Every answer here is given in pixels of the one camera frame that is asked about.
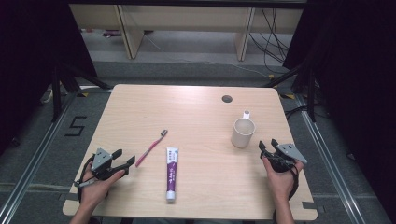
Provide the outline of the purple and white toothpaste tube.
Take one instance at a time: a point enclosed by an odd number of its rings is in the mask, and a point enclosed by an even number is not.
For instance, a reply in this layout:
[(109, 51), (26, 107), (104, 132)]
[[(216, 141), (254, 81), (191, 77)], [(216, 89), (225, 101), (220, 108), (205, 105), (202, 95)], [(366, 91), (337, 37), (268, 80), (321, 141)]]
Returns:
[(176, 199), (177, 162), (178, 162), (178, 149), (176, 147), (168, 147), (166, 149), (166, 165), (167, 165), (166, 201), (168, 201), (169, 203), (173, 203)]

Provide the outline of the pale wooden bench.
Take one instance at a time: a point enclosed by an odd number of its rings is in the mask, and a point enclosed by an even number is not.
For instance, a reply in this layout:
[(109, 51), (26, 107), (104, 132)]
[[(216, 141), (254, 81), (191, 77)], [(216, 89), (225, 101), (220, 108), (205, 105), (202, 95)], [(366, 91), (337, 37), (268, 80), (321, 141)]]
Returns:
[(232, 33), (240, 61), (245, 59), (249, 34), (292, 35), (303, 13), (283, 8), (88, 4), (72, 4), (70, 9), (82, 29), (119, 30), (130, 59), (136, 57), (146, 31), (201, 31)]

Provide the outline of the person's right hand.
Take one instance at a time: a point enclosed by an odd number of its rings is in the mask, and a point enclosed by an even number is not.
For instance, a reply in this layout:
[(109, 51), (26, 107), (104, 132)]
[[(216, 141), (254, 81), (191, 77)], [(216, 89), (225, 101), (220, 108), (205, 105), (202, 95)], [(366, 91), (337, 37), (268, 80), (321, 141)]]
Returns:
[(262, 162), (267, 172), (268, 186), (275, 205), (289, 204), (289, 196), (294, 184), (293, 175), (299, 174), (304, 168), (304, 164), (300, 161), (296, 161), (292, 171), (278, 173), (273, 169), (267, 158), (263, 158)]

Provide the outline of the white cup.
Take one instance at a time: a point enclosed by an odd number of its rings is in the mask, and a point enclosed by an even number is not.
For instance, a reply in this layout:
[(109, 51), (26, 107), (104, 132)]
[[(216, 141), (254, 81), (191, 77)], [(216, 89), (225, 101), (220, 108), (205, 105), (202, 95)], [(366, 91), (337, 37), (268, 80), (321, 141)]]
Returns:
[(250, 119), (250, 115), (251, 113), (245, 110), (243, 116), (237, 119), (233, 124), (231, 142), (235, 147), (247, 147), (252, 135), (256, 132), (256, 125)]

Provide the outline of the person's left hand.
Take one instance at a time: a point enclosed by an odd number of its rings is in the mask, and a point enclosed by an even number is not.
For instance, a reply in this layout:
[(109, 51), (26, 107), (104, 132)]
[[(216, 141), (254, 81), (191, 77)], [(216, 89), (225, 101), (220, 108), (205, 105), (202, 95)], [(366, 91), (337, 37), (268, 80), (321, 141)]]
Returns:
[(117, 171), (107, 180), (95, 180), (81, 191), (80, 208), (84, 211), (93, 211), (94, 208), (106, 197), (110, 187), (121, 179), (125, 171)]

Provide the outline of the pink toothbrush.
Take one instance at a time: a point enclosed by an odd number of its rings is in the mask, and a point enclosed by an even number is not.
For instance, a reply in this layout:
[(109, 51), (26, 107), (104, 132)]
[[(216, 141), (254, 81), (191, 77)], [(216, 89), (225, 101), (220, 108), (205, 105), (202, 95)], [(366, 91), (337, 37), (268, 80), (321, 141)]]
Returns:
[(135, 163), (135, 167), (139, 167), (140, 164), (144, 161), (147, 155), (150, 153), (152, 149), (154, 149), (167, 135), (168, 130), (163, 130), (160, 134), (160, 138), (152, 142), (152, 144), (148, 147), (148, 149), (139, 157), (139, 159)]

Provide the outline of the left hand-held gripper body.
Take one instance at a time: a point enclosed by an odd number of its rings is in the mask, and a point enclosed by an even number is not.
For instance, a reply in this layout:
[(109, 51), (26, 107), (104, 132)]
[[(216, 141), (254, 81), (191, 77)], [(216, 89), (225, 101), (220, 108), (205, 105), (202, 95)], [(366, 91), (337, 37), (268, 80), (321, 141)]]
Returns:
[[(96, 153), (93, 155), (92, 167), (91, 171), (95, 178), (99, 180), (107, 180), (111, 176), (113, 176), (116, 172), (114, 171), (111, 164), (114, 160), (112, 160), (112, 153), (108, 153), (102, 148), (98, 148)], [(129, 170), (123, 170), (124, 175), (129, 174)]]

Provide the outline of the black metal stand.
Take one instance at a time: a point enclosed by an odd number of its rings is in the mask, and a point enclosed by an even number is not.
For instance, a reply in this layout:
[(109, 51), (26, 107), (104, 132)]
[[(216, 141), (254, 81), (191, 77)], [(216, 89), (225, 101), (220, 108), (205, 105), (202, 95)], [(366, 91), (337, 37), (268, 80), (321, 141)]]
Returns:
[(78, 93), (81, 91), (81, 87), (78, 85), (75, 77), (82, 77), (83, 79), (91, 82), (95, 86), (103, 90), (111, 90), (112, 86), (101, 81), (96, 73), (92, 75), (84, 72), (83, 70), (67, 64), (57, 63), (53, 67), (51, 74), (51, 87), (52, 87), (52, 102), (53, 102), (53, 115), (52, 121), (56, 121), (62, 113), (61, 103), (61, 86), (64, 86), (67, 92)]
[(263, 87), (273, 88), (277, 84), (280, 84), (281, 82), (293, 76), (295, 76), (295, 79), (291, 89), (294, 93), (300, 93), (304, 88), (307, 88), (307, 113), (308, 117), (311, 118), (313, 122), (315, 122), (315, 72), (312, 68), (309, 68), (307, 65), (303, 64), (298, 65), (282, 76), (273, 79), (267, 84), (264, 84)]

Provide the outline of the black curtain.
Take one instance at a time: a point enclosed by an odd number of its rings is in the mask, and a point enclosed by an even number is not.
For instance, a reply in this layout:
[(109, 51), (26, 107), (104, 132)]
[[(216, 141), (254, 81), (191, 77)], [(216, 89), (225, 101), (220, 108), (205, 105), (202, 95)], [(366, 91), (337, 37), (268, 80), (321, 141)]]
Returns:
[(0, 155), (54, 79), (99, 79), (66, 0), (0, 0)]
[(316, 40), (329, 112), (396, 224), (396, 0), (306, 0), (285, 67)]

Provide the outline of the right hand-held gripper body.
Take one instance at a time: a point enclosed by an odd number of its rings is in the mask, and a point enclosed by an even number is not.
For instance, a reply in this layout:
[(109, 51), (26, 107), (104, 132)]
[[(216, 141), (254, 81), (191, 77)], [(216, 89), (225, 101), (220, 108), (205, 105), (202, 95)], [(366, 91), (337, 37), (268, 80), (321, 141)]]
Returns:
[(289, 171), (295, 165), (296, 161), (307, 164), (307, 159), (294, 144), (279, 144), (278, 150), (275, 152), (268, 152), (269, 156), (267, 159), (273, 170), (278, 173)]

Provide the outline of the aluminium floor rail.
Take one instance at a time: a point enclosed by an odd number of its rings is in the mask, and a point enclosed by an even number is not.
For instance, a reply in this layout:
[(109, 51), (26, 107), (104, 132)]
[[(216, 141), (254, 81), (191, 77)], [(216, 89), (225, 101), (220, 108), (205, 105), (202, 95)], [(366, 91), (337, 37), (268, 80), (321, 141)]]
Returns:
[(304, 122), (310, 132), (318, 152), (325, 164), (329, 176), (334, 184), (334, 187), (339, 195), (339, 198), (346, 209), (346, 212), (352, 224), (367, 224), (362, 215), (361, 209), (347, 186), (347, 183), (342, 176), (334, 158), (318, 128), (318, 125), (311, 119), (307, 111), (302, 112)]
[(12, 188), (12, 191), (10, 192), (7, 200), (1, 206), (0, 224), (9, 224), (9, 222), (13, 218), (15, 212), (21, 204), (21, 200), (23, 199), (26, 191), (28, 190), (46, 154), (48, 153), (50, 144), (52, 143), (56, 133), (59, 131), (70, 105), (73, 103), (76, 97), (77, 95), (75, 93), (69, 93), (65, 97), (64, 102), (61, 105), (60, 114), (54, 121), (49, 124), (49, 127), (46, 130), (40, 144), (36, 148), (35, 153), (31, 157), (29, 162), (25, 165), (23, 173), (21, 174), (19, 180)]

